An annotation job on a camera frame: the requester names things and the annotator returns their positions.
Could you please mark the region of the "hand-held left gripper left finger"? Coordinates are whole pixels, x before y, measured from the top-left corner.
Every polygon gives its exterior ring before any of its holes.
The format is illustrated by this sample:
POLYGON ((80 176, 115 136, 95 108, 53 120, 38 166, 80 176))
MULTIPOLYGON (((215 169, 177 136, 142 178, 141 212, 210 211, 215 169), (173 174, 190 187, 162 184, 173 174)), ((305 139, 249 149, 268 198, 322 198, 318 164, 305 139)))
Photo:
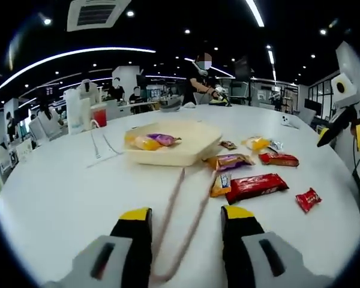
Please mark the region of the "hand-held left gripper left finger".
POLYGON ((152 209, 122 214, 110 235, 93 240, 71 271, 43 287, 148 287, 152 263, 152 209))

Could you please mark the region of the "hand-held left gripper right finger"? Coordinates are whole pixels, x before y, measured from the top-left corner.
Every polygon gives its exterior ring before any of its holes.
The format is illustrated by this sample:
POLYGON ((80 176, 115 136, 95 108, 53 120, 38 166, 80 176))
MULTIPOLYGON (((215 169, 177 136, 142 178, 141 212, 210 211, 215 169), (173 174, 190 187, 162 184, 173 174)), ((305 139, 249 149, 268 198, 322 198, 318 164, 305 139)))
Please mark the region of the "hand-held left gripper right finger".
POLYGON ((332 278, 316 275, 302 254, 274 232, 265 232, 244 208, 221 207, 223 261, 229 287, 329 287, 332 278))

